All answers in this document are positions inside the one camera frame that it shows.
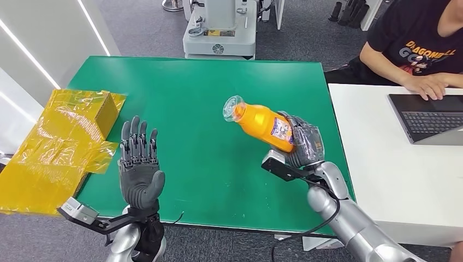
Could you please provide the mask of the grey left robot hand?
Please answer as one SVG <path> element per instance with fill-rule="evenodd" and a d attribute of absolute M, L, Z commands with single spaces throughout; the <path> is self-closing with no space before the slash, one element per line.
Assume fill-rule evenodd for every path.
<path fill-rule="evenodd" d="M 165 173 L 159 167 L 157 129 L 147 135 L 147 122 L 135 115 L 121 130 L 118 169 L 122 196 L 130 207 L 159 209 Z"/>

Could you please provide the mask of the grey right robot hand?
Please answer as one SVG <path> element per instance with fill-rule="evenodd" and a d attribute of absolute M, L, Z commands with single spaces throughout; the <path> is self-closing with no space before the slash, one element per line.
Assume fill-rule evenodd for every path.
<path fill-rule="evenodd" d="M 285 111 L 278 111 L 291 125 L 293 149 L 285 153 L 285 163 L 302 168 L 324 161 L 324 144 L 319 128 L 299 116 L 290 115 Z"/>

